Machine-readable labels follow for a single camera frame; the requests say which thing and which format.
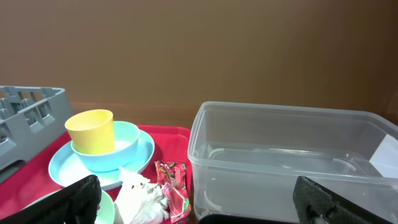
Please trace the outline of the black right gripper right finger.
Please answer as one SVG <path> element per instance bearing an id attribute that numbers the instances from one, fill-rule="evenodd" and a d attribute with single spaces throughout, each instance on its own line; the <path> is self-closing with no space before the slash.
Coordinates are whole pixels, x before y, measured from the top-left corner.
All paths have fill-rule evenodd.
<path id="1" fill-rule="evenodd" d="M 305 176 L 297 178 L 293 201 L 300 224 L 390 223 Z"/>

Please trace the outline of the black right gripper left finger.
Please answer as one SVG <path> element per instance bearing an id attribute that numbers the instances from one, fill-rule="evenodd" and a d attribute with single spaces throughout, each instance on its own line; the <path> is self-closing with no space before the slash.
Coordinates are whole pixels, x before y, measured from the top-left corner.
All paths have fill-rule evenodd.
<path id="1" fill-rule="evenodd" d="M 89 175 L 74 184 L 1 220 L 1 224 L 94 224 L 101 201 L 97 176 Z"/>

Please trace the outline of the green bowl with rice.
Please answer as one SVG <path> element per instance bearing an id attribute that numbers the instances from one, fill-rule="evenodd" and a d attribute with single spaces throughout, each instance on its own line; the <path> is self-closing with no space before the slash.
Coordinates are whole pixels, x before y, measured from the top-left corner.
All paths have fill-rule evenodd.
<path id="1" fill-rule="evenodd" d="M 112 223 L 115 210 L 110 196 L 98 187 L 50 194 L 21 211 L 22 223 Z"/>

